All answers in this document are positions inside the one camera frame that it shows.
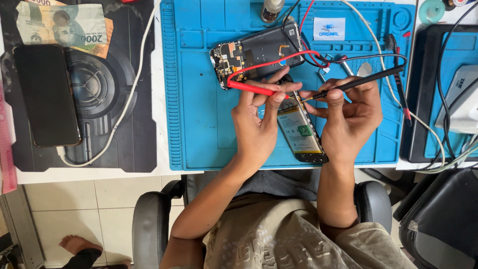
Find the indonesian rupiah banknote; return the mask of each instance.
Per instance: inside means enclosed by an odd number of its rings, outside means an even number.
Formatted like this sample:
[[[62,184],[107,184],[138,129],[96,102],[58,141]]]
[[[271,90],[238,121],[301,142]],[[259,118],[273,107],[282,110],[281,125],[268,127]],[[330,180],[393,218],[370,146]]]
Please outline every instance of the indonesian rupiah banknote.
[[[24,44],[60,44],[106,58],[113,23],[107,19],[107,27],[101,4],[68,6],[55,0],[28,0],[21,1],[17,10]]]

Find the tile floor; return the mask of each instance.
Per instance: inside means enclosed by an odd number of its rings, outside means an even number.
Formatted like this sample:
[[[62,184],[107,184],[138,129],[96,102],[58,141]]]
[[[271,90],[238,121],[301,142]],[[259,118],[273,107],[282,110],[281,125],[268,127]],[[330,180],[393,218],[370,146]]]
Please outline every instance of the tile floor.
[[[371,180],[356,169],[356,183]],[[45,266],[58,268],[71,254],[58,246],[65,235],[78,235],[103,246],[95,266],[132,260],[131,223],[134,205],[140,195],[160,191],[180,176],[130,179],[102,179],[59,183],[27,184],[25,189],[45,254]],[[183,200],[174,199],[170,227],[183,210]],[[392,225],[392,238],[399,246],[398,222]]]

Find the black multimeter probe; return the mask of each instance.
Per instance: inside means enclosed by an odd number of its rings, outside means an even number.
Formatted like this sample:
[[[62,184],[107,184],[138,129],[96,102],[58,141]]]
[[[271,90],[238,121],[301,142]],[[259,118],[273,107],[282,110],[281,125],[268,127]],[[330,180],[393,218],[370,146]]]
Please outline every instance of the black multimeter probe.
[[[384,78],[384,77],[393,75],[393,74],[398,73],[398,72],[402,72],[404,66],[407,64],[406,57],[403,57],[403,59],[404,59],[404,63],[399,65],[399,66],[389,68],[389,69],[384,70],[384,71],[377,72],[377,73],[372,74],[372,75],[367,76],[367,77],[359,78],[357,80],[351,81],[351,82],[346,83],[344,85],[334,87],[334,89],[339,89],[339,90],[345,91],[345,90],[348,90],[350,88],[356,87],[358,85],[362,85],[362,84],[365,84],[367,82],[371,82],[371,81],[374,81],[374,80],[377,80],[377,79],[380,79],[380,78]],[[305,101],[312,100],[312,99],[317,99],[317,98],[323,98],[323,97],[327,96],[328,91],[329,90],[323,90],[320,93],[315,94],[311,98],[302,100],[301,102],[305,102]]]

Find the smartphone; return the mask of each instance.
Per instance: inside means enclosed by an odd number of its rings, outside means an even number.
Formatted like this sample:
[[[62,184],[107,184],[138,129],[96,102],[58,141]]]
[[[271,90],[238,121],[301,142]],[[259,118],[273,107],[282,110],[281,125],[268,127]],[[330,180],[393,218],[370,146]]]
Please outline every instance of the smartphone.
[[[73,88],[60,45],[23,45],[13,49],[20,88],[37,147],[81,142]]]
[[[294,41],[295,46],[302,50],[297,23],[287,22],[285,33]],[[272,62],[295,52],[295,48],[284,35],[282,26],[276,26],[233,42],[218,44],[209,51],[209,56],[221,89],[228,90],[230,88],[227,79],[232,73],[264,62]],[[245,82],[247,79],[261,79],[286,65],[293,68],[303,64],[304,61],[302,56],[292,57],[277,64],[240,73],[232,80]]]
[[[278,84],[293,82],[286,74]],[[327,155],[320,144],[320,137],[305,110],[297,91],[289,92],[288,99],[282,101],[277,111],[277,122],[291,147],[295,158],[307,163],[326,163]]]

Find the disassembled phone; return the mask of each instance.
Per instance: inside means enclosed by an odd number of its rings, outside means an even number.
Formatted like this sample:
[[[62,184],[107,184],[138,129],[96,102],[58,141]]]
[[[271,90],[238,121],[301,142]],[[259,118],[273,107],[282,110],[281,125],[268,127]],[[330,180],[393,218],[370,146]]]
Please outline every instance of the disassembled phone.
[[[285,31],[299,50],[302,51],[297,23],[287,22],[285,24]],[[228,90],[230,88],[227,86],[227,79],[232,73],[246,67],[278,60],[295,52],[294,47],[285,37],[282,26],[277,26],[233,42],[218,44],[209,51],[209,56],[211,57],[219,85],[223,90]],[[303,63],[304,58],[296,56],[278,64],[240,73],[233,80],[245,82],[247,79],[261,79],[272,75],[285,65],[292,68]]]
[[[278,84],[293,82],[292,77],[286,74]],[[326,163],[327,155],[320,144],[320,137],[310,120],[309,114],[297,91],[288,93],[290,98],[282,101],[277,111],[277,122],[291,147],[295,158],[307,163]]]

